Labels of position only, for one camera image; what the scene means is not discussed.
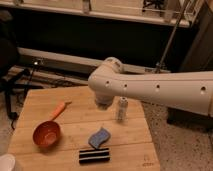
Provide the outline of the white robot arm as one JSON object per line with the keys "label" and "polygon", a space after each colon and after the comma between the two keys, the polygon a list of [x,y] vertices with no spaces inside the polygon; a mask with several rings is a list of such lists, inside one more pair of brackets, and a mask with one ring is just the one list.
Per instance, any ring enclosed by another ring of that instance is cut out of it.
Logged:
{"label": "white robot arm", "polygon": [[108,108],[115,96],[165,105],[213,117],[213,71],[124,74],[123,63],[106,58],[88,78],[98,106]]}

